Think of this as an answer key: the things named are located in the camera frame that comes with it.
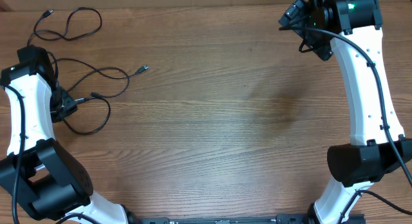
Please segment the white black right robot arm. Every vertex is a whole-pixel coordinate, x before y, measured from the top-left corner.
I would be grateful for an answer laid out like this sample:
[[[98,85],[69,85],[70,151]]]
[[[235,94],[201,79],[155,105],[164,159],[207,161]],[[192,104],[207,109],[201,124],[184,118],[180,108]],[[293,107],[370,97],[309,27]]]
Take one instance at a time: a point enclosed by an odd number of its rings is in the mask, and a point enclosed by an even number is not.
[[[339,63],[350,110],[350,142],[328,149],[331,178],[309,223],[349,223],[357,200],[384,175],[405,169],[411,140],[395,113],[382,54],[378,0],[309,0],[304,43]]]

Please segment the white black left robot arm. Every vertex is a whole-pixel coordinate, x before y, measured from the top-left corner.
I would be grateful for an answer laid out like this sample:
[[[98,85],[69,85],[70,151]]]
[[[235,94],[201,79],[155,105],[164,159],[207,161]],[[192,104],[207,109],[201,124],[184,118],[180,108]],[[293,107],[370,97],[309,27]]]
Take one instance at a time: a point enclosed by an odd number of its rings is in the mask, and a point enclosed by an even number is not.
[[[53,123],[90,99],[72,99],[58,82],[54,56],[30,45],[17,52],[19,63],[1,72],[1,87],[10,101],[12,132],[1,160],[1,187],[12,196],[12,216],[22,207],[33,219],[57,223],[138,223],[123,205],[112,203],[93,188],[87,170],[53,132]]]

